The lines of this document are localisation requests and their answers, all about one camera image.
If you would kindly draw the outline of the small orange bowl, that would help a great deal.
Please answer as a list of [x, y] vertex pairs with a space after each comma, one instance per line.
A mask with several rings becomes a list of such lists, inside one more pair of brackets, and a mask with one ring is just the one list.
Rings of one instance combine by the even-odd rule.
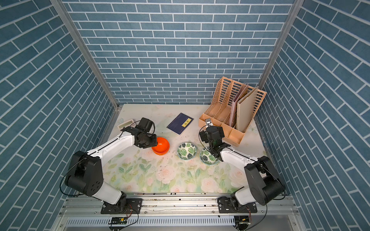
[[158, 137], [157, 138], [157, 143], [158, 144], [167, 144], [167, 145], [170, 145], [169, 142], [165, 138], [163, 138], [163, 137]]

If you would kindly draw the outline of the green leaf bowl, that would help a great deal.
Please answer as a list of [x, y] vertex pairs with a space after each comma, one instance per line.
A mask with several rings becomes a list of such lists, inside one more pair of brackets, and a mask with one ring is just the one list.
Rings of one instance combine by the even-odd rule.
[[200, 159], [201, 161], [206, 164], [206, 165], [209, 165], [209, 166], [212, 166], [212, 165], [215, 165], [215, 164], [218, 164], [219, 163], [219, 160], [217, 158], [215, 158], [207, 148], [203, 148], [201, 151], [200, 151]]
[[182, 160], [191, 160], [197, 153], [197, 147], [191, 142], [184, 142], [178, 146], [177, 154]]

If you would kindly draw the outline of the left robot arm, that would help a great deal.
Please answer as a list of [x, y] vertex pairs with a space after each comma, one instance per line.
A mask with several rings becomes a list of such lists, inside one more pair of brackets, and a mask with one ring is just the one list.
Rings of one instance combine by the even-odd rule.
[[150, 133], [151, 129], [155, 129], [154, 122], [143, 117], [135, 127], [122, 129], [118, 136], [106, 143], [87, 152], [74, 153], [65, 176], [65, 185], [86, 196], [124, 209], [126, 194], [105, 182], [103, 167], [131, 146], [142, 149], [157, 146], [157, 136]]

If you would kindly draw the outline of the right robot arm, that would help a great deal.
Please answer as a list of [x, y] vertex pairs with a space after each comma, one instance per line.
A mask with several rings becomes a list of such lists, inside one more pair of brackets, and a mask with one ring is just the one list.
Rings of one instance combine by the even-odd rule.
[[248, 185], [230, 196], [230, 204], [235, 210], [255, 202], [265, 206], [285, 193], [285, 185], [268, 157], [253, 157], [236, 151], [223, 141], [223, 128], [213, 124], [201, 128], [198, 136], [209, 145], [208, 149], [214, 158], [235, 166], [246, 176]]

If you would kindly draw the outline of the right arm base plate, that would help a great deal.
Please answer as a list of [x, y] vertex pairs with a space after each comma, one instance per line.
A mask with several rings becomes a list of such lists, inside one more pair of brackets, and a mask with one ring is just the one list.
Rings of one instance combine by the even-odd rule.
[[219, 197], [217, 203], [219, 213], [257, 213], [255, 203], [241, 205], [234, 197]]

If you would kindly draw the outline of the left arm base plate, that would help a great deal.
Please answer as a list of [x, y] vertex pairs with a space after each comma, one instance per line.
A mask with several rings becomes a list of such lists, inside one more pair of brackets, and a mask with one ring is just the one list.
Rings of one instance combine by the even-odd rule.
[[140, 213], [142, 202], [141, 198], [123, 198], [116, 204], [104, 202], [101, 214], [130, 214], [134, 210]]

